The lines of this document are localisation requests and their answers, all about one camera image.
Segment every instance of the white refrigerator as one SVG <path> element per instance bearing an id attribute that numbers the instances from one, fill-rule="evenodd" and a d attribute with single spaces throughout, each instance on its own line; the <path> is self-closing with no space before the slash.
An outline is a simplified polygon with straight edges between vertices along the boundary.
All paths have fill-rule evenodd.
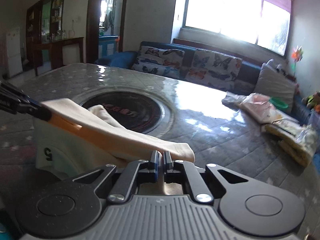
<path id="1" fill-rule="evenodd" d="M 20 55 L 20 28 L 14 28 L 6 33 L 6 57 L 9 78 L 23 71 Z"/>

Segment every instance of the sofa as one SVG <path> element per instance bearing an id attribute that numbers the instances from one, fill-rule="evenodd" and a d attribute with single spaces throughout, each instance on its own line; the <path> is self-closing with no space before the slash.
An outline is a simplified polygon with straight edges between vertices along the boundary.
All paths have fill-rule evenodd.
<path id="1" fill-rule="evenodd" d="M 197 48 L 182 46 L 177 44 L 166 44 L 150 41 L 142 41 L 141 46 L 150 46 L 158 49 L 179 49 L 185 52 L 182 66 L 180 69 L 180 80 L 186 80 L 186 74 L 188 69 L 191 67 L 195 52 Z M 138 56 L 136 51 L 125 51 L 116 53 L 110 56 L 99 58 L 95 61 L 97 65 L 113 66 L 118 68 L 132 69 L 135 60 Z M 251 64 L 246 61 L 242 61 L 240 70 L 235 80 L 234 87 L 230 92 L 238 95 L 250 95 L 257 83 L 261 67 Z M 297 119 L 300 124 L 307 124 L 311 111 L 308 110 L 302 103 L 301 97 L 295 96 L 293 101 L 293 108 L 291 116 Z"/>
<path id="2" fill-rule="evenodd" d="M 182 67 L 180 70 L 180 80 L 185 80 L 188 69 L 191 66 L 195 51 L 197 48 L 182 46 L 177 44 L 166 44 L 150 41 L 142 41 L 140 46 L 150 46 L 158 49 L 180 49 L 185 52 Z M 96 60 L 95 64 L 104 66 L 113 66 L 119 68 L 131 69 L 137 58 L 136 51 L 125 51 L 110 56 L 102 57 Z M 235 81 L 235 87 L 232 93 L 250 95 L 257 83 L 260 73 L 260 67 L 246 61 L 242 61 L 238 76 Z"/>

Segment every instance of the round pad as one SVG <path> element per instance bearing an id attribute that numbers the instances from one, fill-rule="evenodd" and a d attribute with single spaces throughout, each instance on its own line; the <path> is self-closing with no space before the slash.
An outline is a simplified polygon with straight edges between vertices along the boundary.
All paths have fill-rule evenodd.
<path id="1" fill-rule="evenodd" d="M 31 235 L 62 238 L 92 225 L 101 208 L 99 198 L 89 185 L 61 181 L 20 203 L 16 218 L 22 230 Z"/>
<path id="2" fill-rule="evenodd" d="M 103 105 L 125 128 L 140 133 L 148 133 L 156 128 L 164 114 L 162 107 L 153 99 L 126 91 L 96 95 L 82 104 L 87 109 L 96 105 Z"/>
<path id="3" fill-rule="evenodd" d="M 48 216 L 62 216 L 73 210 L 75 202 L 71 197 L 64 195 L 52 195 L 38 202 L 38 210 Z"/>
<path id="4" fill-rule="evenodd" d="M 227 187 L 219 213 L 231 227 L 247 235 L 283 236 L 304 218 L 303 203 L 289 191 L 255 180 Z"/>
<path id="5" fill-rule="evenodd" d="M 246 208 L 257 216 L 273 216 L 282 210 L 282 202 L 272 196 L 255 195 L 245 202 Z"/>

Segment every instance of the butterfly print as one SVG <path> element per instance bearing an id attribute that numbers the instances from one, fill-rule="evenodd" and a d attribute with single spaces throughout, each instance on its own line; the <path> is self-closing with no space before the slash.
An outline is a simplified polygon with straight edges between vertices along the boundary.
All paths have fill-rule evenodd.
<path id="1" fill-rule="evenodd" d="M 145 54 L 150 54 L 159 57 L 159 49 L 149 48 Z"/>
<path id="2" fill-rule="evenodd" d="M 166 67 L 164 70 L 163 75 L 166 76 L 167 74 L 169 74 L 170 72 L 173 72 L 175 75 L 179 76 L 179 70 L 175 69 L 175 68 L 171 68 L 171 67 Z"/>
<path id="3" fill-rule="evenodd" d="M 242 61 L 237 59 L 236 68 L 241 68 Z"/>
<path id="4" fill-rule="evenodd" d="M 148 62 L 148 63 L 153 63 L 153 64 L 160 65 L 156 60 L 154 60 L 154 59 L 149 59 L 149 58 L 141 59 L 140 62 Z"/>
<path id="5" fill-rule="evenodd" d="M 217 67 L 217 66 L 223 66 L 224 70 L 228 69 L 228 65 L 231 62 L 232 58 L 226 58 L 225 60 L 222 60 L 221 57 L 219 56 L 219 54 L 215 54 L 214 55 L 214 62 L 213 62 L 213 67 Z"/>
<path id="6" fill-rule="evenodd" d="M 165 60 L 163 63 L 164 66 L 172 66 L 174 68 L 180 68 L 180 63 L 178 61 L 172 62 L 170 60 Z"/>
<path id="7" fill-rule="evenodd" d="M 212 77 L 223 80 L 223 81 L 225 81 L 229 77 L 231 77 L 230 81 L 234 81 L 237 78 L 236 74 L 234 74 L 233 72 L 230 72 L 230 74 L 219 74 L 212 70 L 208 70 L 208 72 Z"/>
<path id="8" fill-rule="evenodd" d="M 198 79 L 204 79 L 204 75 L 206 74 L 206 71 L 196 71 L 196 70 L 190 70 L 188 75 L 190 77 L 194 76 L 197 77 Z"/>
<path id="9" fill-rule="evenodd" d="M 176 53 L 180 57 L 184 56 L 184 51 L 179 49 L 168 49 L 163 53 L 163 55 L 168 55 L 170 53 Z"/>
<path id="10" fill-rule="evenodd" d="M 214 78 L 217 78 L 217 79 L 220 79 L 220 80 L 226 80 L 227 78 L 230 77 L 230 75 L 227 75 L 227 74 L 219 74 L 215 71 L 212 71 L 212 70 L 208 70 L 209 74 L 214 77 Z"/>
<path id="11" fill-rule="evenodd" d="M 153 69 L 151 69 L 151 70 L 149 71 L 146 66 L 143 66 L 143 67 L 142 67 L 142 71 L 143 71 L 144 73 L 157 74 L 157 73 L 158 73 L 158 68 L 155 67 L 155 68 L 153 68 Z"/>
<path id="12" fill-rule="evenodd" d="M 198 55 L 195 55 L 192 65 L 194 67 L 197 67 L 199 65 L 199 67 L 204 68 L 205 64 L 208 63 L 209 58 L 210 57 L 204 57 L 203 59 L 200 59 Z"/>

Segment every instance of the window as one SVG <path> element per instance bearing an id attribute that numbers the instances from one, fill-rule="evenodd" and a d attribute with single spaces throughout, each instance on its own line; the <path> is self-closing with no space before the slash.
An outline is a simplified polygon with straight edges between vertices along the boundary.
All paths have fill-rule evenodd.
<path id="1" fill-rule="evenodd" d="M 284 56 L 291 0 L 187 0 L 185 26 L 220 33 Z"/>

